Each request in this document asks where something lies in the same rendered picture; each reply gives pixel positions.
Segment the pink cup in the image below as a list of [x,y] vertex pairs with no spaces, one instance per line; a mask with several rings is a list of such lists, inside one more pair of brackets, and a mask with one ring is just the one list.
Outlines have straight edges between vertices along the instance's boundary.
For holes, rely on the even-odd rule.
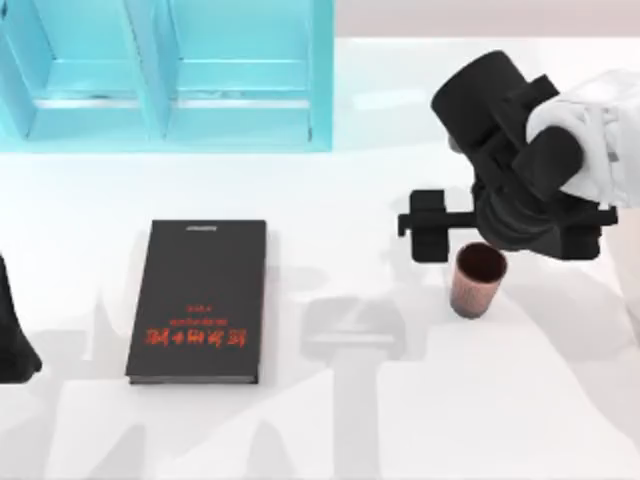
[[508,269],[506,257],[493,246],[473,242],[462,247],[455,258],[450,289],[450,306],[466,319],[484,315]]

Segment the light blue rack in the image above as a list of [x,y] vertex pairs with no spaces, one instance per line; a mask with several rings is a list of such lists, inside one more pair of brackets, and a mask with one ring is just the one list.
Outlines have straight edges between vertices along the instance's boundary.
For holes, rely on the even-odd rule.
[[320,152],[335,0],[0,0],[0,152]]

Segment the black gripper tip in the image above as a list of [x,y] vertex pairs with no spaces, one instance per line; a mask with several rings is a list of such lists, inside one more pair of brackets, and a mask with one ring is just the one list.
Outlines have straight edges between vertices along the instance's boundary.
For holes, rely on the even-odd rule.
[[42,366],[19,323],[6,264],[0,255],[0,384],[26,383]]

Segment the black book with red lettering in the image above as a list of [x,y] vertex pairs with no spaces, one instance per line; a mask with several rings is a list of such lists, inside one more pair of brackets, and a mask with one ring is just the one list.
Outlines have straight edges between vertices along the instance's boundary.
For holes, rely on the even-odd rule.
[[266,257],[263,220],[153,221],[130,383],[258,383]]

